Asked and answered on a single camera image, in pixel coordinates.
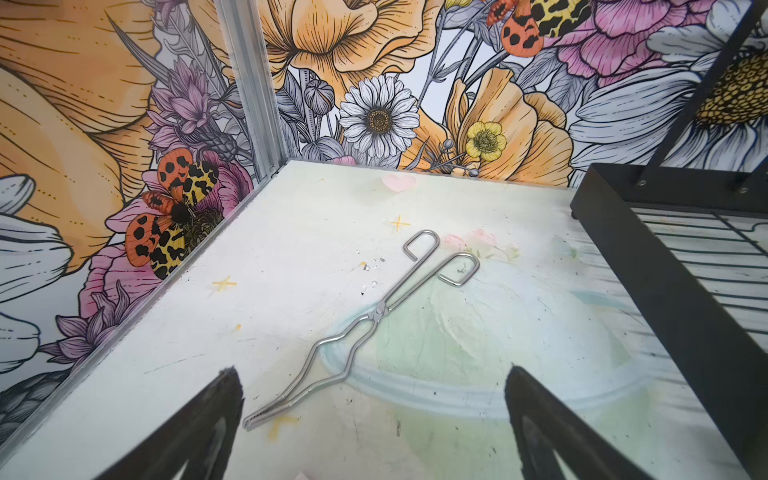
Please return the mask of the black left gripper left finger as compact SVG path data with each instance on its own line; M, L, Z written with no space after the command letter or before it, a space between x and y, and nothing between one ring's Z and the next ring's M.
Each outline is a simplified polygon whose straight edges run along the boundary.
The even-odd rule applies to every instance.
M240 424L243 389L228 367L100 479L224 477Z

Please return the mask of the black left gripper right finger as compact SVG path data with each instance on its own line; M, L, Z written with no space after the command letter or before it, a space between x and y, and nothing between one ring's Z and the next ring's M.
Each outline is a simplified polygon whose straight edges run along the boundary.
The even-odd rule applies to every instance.
M521 472L525 479L648 479L650 476L604 440L520 366L504 389Z

